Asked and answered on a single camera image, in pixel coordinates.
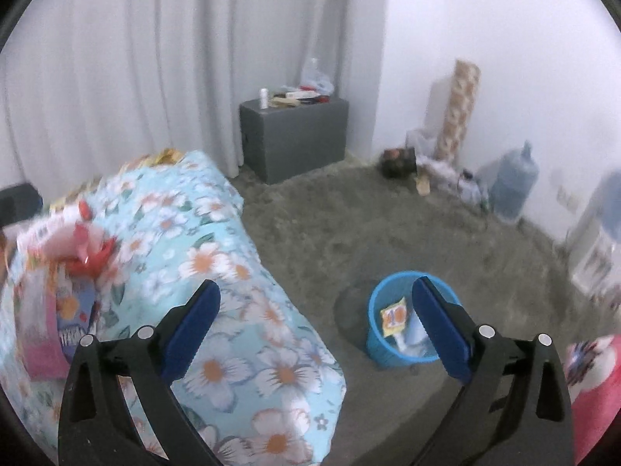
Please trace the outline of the blue plastic trash bin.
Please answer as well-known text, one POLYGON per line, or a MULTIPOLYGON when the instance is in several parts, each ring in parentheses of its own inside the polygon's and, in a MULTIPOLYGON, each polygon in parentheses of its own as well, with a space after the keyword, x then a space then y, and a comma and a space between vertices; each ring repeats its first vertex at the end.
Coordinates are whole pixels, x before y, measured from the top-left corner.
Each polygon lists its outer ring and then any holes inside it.
POLYGON ((436 276, 401 271, 384 278, 368 300, 366 353, 381 368, 408 367, 439 360, 411 303, 414 281, 426 276, 442 297, 460 305, 455 292, 436 276))

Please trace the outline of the clear pink plastic bag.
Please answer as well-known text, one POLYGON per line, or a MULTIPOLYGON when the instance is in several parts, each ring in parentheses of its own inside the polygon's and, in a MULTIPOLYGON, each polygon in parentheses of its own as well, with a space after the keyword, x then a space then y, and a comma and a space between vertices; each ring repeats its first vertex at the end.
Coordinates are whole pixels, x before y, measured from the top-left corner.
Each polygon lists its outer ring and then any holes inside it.
POLYGON ((62 263, 70 276, 96 280, 113 254, 116 238, 93 222, 84 200, 64 205, 17 236, 17 248, 34 261, 62 263))

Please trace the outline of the pink paper sheet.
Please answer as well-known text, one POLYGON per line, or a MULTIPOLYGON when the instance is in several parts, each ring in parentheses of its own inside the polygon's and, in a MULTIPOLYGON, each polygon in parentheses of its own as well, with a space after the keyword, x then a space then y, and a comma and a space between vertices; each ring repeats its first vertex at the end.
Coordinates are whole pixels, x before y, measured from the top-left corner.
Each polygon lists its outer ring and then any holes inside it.
POLYGON ((15 291, 16 335, 22 361, 34 381, 68 376, 58 334, 56 284, 48 267, 24 273, 15 291))

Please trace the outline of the purple snack packet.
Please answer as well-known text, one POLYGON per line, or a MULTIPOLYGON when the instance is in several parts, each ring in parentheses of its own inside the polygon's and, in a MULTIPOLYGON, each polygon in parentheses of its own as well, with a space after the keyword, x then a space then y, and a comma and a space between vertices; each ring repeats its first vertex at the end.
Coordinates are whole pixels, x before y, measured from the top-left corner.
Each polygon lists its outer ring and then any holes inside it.
POLYGON ((88 276, 64 280, 56 290, 56 313, 61 350, 72 358, 81 338, 90 330, 97 300, 94 281, 88 276))

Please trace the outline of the orange yellow noodle packet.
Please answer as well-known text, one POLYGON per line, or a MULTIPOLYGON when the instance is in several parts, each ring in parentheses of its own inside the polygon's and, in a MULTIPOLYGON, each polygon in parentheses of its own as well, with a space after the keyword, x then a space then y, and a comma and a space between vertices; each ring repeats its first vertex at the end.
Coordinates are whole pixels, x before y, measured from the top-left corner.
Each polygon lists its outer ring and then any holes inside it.
POLYGON ((402 297, 386 308, 380 310, 381 328, 384 338, 401 334, 408 323, 408 305, 402 297))

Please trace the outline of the grey curtain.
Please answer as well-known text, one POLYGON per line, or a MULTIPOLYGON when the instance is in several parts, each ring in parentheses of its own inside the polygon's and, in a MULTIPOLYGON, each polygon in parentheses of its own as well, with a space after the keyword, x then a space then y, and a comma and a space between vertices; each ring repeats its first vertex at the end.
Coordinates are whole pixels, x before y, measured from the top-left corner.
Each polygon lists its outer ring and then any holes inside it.
POLYGON ((238 106, 317 60, 340 95, 385 0, 19 0, 1 28, 1 182, 48 198, 167 147, 243 162, 238 106))

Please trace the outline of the blue water gallon bottle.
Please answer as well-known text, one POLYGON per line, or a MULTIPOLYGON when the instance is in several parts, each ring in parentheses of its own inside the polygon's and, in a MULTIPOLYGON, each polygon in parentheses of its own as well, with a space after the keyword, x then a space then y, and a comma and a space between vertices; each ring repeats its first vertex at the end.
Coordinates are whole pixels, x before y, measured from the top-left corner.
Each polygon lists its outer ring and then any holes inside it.
POLYGON ((504 223, 520 220, 523 207, 539 176, 539 166, 532 157, 532 143, 508 151, 500 160, 496 180, 491 187, 491 209, 504 223))

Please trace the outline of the small white bottle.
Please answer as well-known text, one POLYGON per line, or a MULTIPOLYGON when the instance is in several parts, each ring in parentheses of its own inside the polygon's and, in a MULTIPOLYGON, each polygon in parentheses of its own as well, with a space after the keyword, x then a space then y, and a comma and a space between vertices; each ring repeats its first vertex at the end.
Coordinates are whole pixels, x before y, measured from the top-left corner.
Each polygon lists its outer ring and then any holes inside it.
POLYGON ((259 93, 259 108, 265 111, 269 108, 269 90, 263 87, 259 93))

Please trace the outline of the dark grey storage box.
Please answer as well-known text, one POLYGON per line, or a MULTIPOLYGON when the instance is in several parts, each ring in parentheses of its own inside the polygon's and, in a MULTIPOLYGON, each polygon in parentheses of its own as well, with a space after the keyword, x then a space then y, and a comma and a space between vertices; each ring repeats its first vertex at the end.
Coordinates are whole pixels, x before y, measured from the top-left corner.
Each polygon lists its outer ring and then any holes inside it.
POLYGON ((239 105, 244 164, 264 183, 275 184, 345 159, 349 103, 269 107, 239 105))

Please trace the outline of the dark brown box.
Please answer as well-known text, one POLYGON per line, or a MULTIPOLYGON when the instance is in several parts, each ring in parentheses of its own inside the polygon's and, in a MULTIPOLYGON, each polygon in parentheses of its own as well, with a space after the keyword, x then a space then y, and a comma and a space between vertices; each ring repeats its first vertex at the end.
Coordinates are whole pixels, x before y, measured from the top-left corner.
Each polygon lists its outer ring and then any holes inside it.
POLYGON ((387 179, 405 179, 416 175, 416 154, 412 148, 384 150, 380 159, 380 172, 387 179))

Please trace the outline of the patterned rolled mat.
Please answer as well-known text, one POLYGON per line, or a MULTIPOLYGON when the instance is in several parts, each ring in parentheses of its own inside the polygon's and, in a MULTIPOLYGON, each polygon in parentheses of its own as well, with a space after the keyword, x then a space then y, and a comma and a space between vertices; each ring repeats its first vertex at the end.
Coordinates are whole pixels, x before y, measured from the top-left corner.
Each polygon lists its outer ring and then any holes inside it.
POLYGON ((476 63, 458 59, 455 63, 448 106, 441 132, 436 140, 434 158, 454 163, 467 135, 481 80, 476 63))

